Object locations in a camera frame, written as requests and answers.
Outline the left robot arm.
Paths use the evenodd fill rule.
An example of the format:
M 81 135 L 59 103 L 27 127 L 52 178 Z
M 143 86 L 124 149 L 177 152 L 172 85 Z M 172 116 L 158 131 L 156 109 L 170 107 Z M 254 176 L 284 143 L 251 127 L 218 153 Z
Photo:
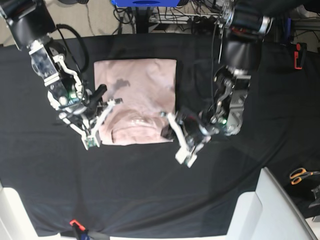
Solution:
M 224 1 L 213 30 L 221 39 L 219 57 L 211 61 L 220 68 L 211 72 L 210 106 L 197 113 L 186 107 L 166 113 L 168 125 L 161 136 L 177 137 L 180 148 L 193 153 L 213 135 L 238 134 L 251 74 L 260 66 L 263 40 L 278 14 L 303 4 L 302 0 Z

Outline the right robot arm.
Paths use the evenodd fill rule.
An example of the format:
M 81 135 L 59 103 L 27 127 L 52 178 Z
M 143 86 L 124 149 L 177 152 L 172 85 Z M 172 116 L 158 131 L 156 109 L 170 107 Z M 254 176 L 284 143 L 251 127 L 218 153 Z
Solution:
M 88 84 L 66 39 L 52 38 L 54 32 L 73 29 L 56 25 L 43 0 L 2 0 L 0 16 L 5 21 L 16 47 L 26 50 L 33 71 L 47 90 L 51 107 L 58 118 L 77 132 L 87 145 L 99 145 L 102 130 L 121 99 L 105 98 L 107 84 Z

